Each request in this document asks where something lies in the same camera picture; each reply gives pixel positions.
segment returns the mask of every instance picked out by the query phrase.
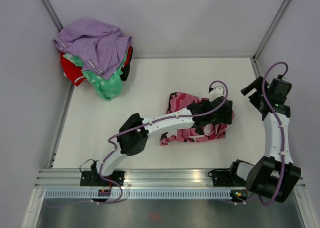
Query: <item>white table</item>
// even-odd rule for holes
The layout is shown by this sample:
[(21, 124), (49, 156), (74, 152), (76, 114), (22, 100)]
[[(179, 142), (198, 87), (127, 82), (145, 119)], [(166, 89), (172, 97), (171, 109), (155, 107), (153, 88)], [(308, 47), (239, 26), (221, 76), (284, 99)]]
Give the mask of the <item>white table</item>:
[(130, 115), (163, 115), (175, 91), (207, 97), (213, 80), (224, 81), (233, 100), (235, 118), (225, 139), (160, 146), (160, 137), (153, 138), (118, 168), (225, 168), (236, 159), (255, 164), (264, 154), (265, 130), (260, 113), (240, 92), (254, 79), (249, 58), (132, 60), (121, 95), (111, 101), (96, 95), (88, 81), (74, 88), (53, 167), (78, 168), (89, 158), (102, 159), (113, 148), (107, 139)]

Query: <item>green cloth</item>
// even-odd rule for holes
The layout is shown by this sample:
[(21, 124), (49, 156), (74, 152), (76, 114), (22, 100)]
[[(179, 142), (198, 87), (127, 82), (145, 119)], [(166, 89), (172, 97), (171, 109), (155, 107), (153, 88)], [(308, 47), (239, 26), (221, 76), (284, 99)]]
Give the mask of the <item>green cloth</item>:
[(78, 67), (83, 67), (85, 63), (76, 55), (73, 54), (64, 54), (63, 56), (65, 59), (68, 59), (70, 62), (72, 62), (74, 65)]
[[(125, 54), (120, 66), (116, 69), (116, 71), (111, 75), (111, 77), (108, 80), (95, 74), (93, 71), (82, 71), (85, 78), (94, 86), (96, 93), (101, 98), (109, 100), (115, 96), (118, 96), (121, 93), (122, 81), (120, 75), (123, 73), (121, 67), (127, 60), (127, 54), (128, 53)], [(68, 59), (78, 67), (83, 67), (85, 65), (84, 62), (78, 56), (72, 54), (64, 54), (63, 57)]]

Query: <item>purple cable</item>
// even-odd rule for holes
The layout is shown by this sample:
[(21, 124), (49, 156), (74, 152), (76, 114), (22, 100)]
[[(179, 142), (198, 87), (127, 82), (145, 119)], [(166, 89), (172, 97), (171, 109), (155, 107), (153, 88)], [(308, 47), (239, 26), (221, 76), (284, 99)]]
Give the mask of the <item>purple cable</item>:
[[(214, 109), (212, 109), (212, 110), (210, 110), (210, 111), (208, 111), (208, 112), (202, 113), (202, 114), (180, 115), (180, 116), (178, 116), (178, 117), (181, 117), (181, 118), (192, 118), (192, 117), (205, 116), (205, 115), (208, 115), (208, 114), (210, 114), (210, 113), (215, 112), (215, 111), (218, 110), (223, 104), (225, 104), (225, 102), (227, 101), (228, 94), (229, 94), (228, 87), (227, 87), (227, 85), (226, 85), (223, 81), (215, 80), (215, 81), (213, 81), (213, 82), (210, 84), (209, 90), (212, 88), (212, 85), (215, 84), (215, 83), (221, 83), (221, 84), (224, 86), (224, 90), (225, 90), (224, 100), (223, 100), (218, 106), (216, 106)], [(176, 117), (175, 115), (173, 115), (173, 116), (168, 116), (168, 117), (163, 117), (163, 118), (160, 118), (160, 119), (156, 119), (156, 120), (154, 120), (154, 121), (152, 122), (152, 124), (157, 123), (157, 122), (160, 122), (160, 121), (163, 121), (163, 120), (167, 120), (167, 119), (173, 119), (173, 118), (174, 118), (174, 119), (177, 119), (177, 117)], [(115, 181), (113, 181), (113, 180), (110, 180), (110, 179), (107, 179), (107, 178), (105, 178), (105, 177), (102, 175), (102, 168), (103, 168), (103, 165), (105, 164), (106, 160), (118, 149), (116, 143), (114, 143), (112, 140), (113, 140), (114, 138), (117, 138), (118, 136), (124, 135), (124, 134), (129, 133), (129, 132), (131, 132), (131, 131), (134, 131), (134, 130), (136, 130), (136, 129), (141, 129), (141, 128), (143, 128), (143, 127), (145, 127), (145, 126), (148, 126), (148, 125), (150, 125), (150, 124), (149, 124), (149, 123), (146, 123), (146, 124), (142, 124), (142, 125), (139, 125), (139, 126), (137, 126), (137, 127), (131, 128), (131, 129), (127, 129), (127, 130), (125, 130), (125, 131), (123, 131), (123, 132), (120, 132), (120, 133), (118, 133), (118, 134), (115, 134), (115, 135), (111, 136), (111, 137), (108, 139), (108, 142), (109, 142), (110, 144), (113, 144), (113, 145), (114, 145), (114, 150), (111, 151), (111, 152), (103, 159), (102, 165), (100, 166), (100, 169), (99, 169), (99, 176), (100, 176), (101, 179), (103, 179), (103, 180), (105, 180), (105, 181), (108, 181), (108, 182), (111, 182), (111, 183), (115, 184), (116, 186), (118, 186), (118, 187), (120, 188), (120, 196), (119, 196), (117, 199), (115, 199), (115, 200), (105, 201), (105, 202), (101, 202), (101, 203), (105, 203), (105, 204), (116, 203), (118, 200), (121, 199), (121, 197), (122, 197), (122, 195), (123, 195), (123, 192), (124, 192), (124, 191), (122, 190), (121, 186), (120, 186), (117, 182), (115, 182)]]
[[(286, 73), (288, 72), (288, 64), (286, 62), (277, 62), (275, 64), (273, 64), (266, 72), (264, 78), (263, 78), (263, 82), (262, 82), (262, 94), (263, 94), (263, 97), (266, 101), (266, 103), (268, 104), (269, 108), (271, 109), (271, 111), (273, 112), (279, 126), (282, 126), (282, 122), (279, 118), (279, 116), (277, 115), (275, 109), (272, 107), (270, 101), (268, 100), (267, 98), (267, 95), (266, 95), (266, 90), (265, 90), (265, 84), (266, 84), (266, 80), (267, 80), (267, 76), (268, 74), (270, 73), (270, 71), (277, 65), (279, 64), (284, 64), (285, 65), (285, 72), (283, 73), (283, 76), (286, 75)], [(285, 151), (285, 131), (284, 131), (284, 128), (283, 127), (280, 127), (280, 132), (281, 132), (281, 152), (284, 152)], [(284, 155), (281, 155), (281, 170), (280, 170), (280, 175), (279, 175), (279, 180), (278, 180), (278, 183), (276, 184), (276, 188), (275, 188), (275, 191), (271, 197), (271, 199), (265, 203), (263, 200), (262, 200), (262, 197), (259, 195), (259, 199), (261, 201), (261, 203), (265, 206), (269, 206), (271, 205), (274, 200), (276, 199), (276, 196), (278, 195), (278, 192), (280, 190), (280, 187), (281, 187), (281, 183), (282, 183), (282, 180), (283, 180), (283, 177), (284, 177), (284, 173), (285, 173), (285, 157)]]

